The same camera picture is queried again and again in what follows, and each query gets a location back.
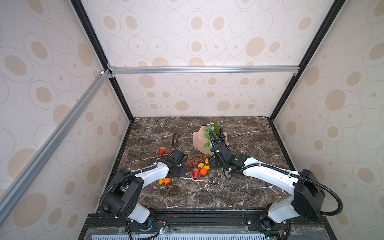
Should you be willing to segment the black fake grape bunch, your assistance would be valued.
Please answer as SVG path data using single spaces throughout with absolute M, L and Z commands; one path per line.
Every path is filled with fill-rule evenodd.
M 220 140 L 220 142 L 225 142 L 226 139 L 227 139 L 227 136 L 224 134 L 223 132 L 223 128 L 219 128 L 219 131 L 218 131 L 218 138 Z

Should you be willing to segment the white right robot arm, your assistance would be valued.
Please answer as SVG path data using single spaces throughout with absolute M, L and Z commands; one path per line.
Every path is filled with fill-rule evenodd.
M 321 215 L 325 191 L 319 186 L 319 182 L 311 171 L 297 172 L 281 169 L 244 154 L 235 156 L 229 154 L 224 160 L 232 173 L 239 170 L 247 177 L 267 182 L 291 195 L 269 207 L 267 217 L 271 221 L 281 223 L 296 217 L 315 221 Z

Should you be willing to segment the fake orange near left arm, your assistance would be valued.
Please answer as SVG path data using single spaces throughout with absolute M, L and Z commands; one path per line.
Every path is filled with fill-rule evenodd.
M 169 184 L 171 182 L 171 178 L 164 178 L 163 183 L 164 184 Z

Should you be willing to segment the fake orange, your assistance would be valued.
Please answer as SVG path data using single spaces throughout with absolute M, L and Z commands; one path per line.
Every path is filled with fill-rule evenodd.
M 200 174 L 202 176 L 205 176 L 207 173 L 208 173 L 207 169 L 205 169 L 205 168 L 200 169 Z

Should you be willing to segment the red fake grape bunch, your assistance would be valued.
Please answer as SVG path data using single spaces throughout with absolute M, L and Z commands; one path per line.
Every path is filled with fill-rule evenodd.
M 186 166 L 186 170 L 189 171 L 189 170 L 193 170 L 194 168 L 196 168 L 198 166 L 198 164 L 200 163 L 204 163 L 205 162 L 205 157 L 204 156 L 198 156 L 198 157 L 194 157 L 194 158 L 191 158 L 191 159 L 188 159 L 184 164 Z

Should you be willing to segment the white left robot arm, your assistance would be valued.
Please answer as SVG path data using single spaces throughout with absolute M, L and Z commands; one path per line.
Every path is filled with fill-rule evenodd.
M 119 170 L 100 197 L 99 211 L 122 221 L 134 221 L 148 228 L 153 221 L 150 210 L 138 203 L 144 187 L 160 179 L 183 177 L 185 164 L 156 162 L 143 169 Z

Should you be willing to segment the pink scalloped fruit bowl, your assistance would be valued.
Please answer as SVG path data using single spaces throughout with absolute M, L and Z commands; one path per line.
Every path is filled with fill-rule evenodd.
M 214 132 L 215 137 L 217 140 L 218 138 L 218 131 L 219 131 L 219 125 L 218 124 L 213 124 L 213 125 L 208 125 L 208 126 L 201 126 L 200 129 L 197 132 L 193 133 L 193 145 L 194 147 L 201 153 L 210 155 L 211 154 L 211 141 L 210 141 L 210 136 L 209 136 L 209 130 L 212 130 Z M 228 139 L 226 139 L 225 144 L 228 146 L 229 142 Z

